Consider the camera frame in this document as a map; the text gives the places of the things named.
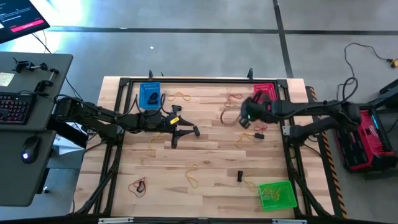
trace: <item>monitor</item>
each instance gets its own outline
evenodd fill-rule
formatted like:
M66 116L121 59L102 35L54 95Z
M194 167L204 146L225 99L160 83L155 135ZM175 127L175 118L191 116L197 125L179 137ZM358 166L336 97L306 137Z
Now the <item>monitor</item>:
M0 44L49 27L29 0L0 0Z

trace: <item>wooden tabletop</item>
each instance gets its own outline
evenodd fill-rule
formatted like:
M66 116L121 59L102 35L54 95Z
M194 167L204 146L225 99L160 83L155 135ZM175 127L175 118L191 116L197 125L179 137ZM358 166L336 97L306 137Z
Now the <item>wooden tabletop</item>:
M98 105L113 110L120 77L104 77ZM289 93L293 102L307 102L304 81L288 79ZM135 83L131 102L139 93ZM179 139L178 147L171 148L171 135L153 140L154 151L148 151L151 138L158 133L126 133L121 154L118 179L114 195L112 216L132 217L218 217L218 218L293 218L292 209L265 212L262 209L258 191L251 191L245 182L237 182L238 170L247 181L256 185L288 180L281 130L278 124L255 122L249 129L238 123L224 126L220 114L225 108L229 94L241 93L243 99L253 93L252 84L222 83L162 83L162 93L167 96L176 92L190 95L166 99L164 108L182 106L181 115L195 123L201 136L189 134ZM243 101L233 98L233 104L224 114L226 122L233 121L239 114ZM309 116L295 118L296 124L312 122ZM253 128L267 125L265 139L243 138L243 146L235 141L242 133L254 134ZM99 138L90 141L87 147L99 143ZM317 143L306 144L318 150ZM76 209L79 209L97 187L103 163L105 145L85 154L76 191ZM333 212L321 158L311 150L302 147L302 160L308 188L326 211ZM198 181L192 186L185 177L189 168L197 164L198 169L189 176ZM146 194L137 198L128 190L134 181L146 177ZM297 187L298 203L304 212L303 198Z

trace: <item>keyboard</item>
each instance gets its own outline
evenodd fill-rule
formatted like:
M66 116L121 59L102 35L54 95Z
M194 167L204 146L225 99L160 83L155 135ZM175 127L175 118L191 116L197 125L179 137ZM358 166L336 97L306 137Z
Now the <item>keyboard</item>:
M33 93L0 92L0 125L26 124L35 101Z

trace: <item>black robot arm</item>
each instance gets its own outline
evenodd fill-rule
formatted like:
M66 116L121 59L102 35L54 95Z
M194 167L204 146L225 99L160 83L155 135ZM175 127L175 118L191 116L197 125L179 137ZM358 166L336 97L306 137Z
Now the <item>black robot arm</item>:
M321 131L333 128L354 131L361 123L358 105L347 101L292 103L285 100L271 101L264 98L263 102L259 104L257 102L260 97L261 92L243 102L239 123L244 128L249 127L250 121L257 119L265 123L278 123L293 116L328 116L305 126L285 126L284 135L288 136L289 143L294 146L302 146L309 136Z
M121 114L93 103L83 102L77 98L65 96L57 100L54 116L59 121L75 122L97 132L101 138L115 138L121 129L130 133L159 132L172 134L172 148L177 147L178 139L186 134L200 135L199 130L191 122L177 115L181 106L173 105L172 112L164 116L160 110L146 110L137 114ZM192 130L177 130L177 125L193 126Z

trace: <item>concrete floor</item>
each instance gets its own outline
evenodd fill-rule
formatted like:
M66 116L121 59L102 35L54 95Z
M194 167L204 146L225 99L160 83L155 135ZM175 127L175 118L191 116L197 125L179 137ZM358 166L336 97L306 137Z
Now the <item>concrete floor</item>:
M32 0L52 26L106 28L278 29L272 0ZM398 30L394 0L279 0L284 29ZM292 73L313 86L320 100L335 98L337 84L351 76L343 49L350 42L372 45L382 57L398 57L397 32L392 35L286 35ZM42 32L38 33L44 40ZM46 31L53 53L74 55L68 74L85 101L96 102L104 76L155 75L285 78L279 34L184 34L136 32ZM43 52L31 35L0 45L2 51ZM357 46L348 60L359 79L354 102L373 99L397 78L398 70ZM62 93L72 95L69 86ZM390 127L394 119L387 119ZM366 182L362 174L344 170L333 158L348 216L395 223L398 178ZM27 208L0 207L0 220L68 213L78 170L53 169L51 194L38 195Z

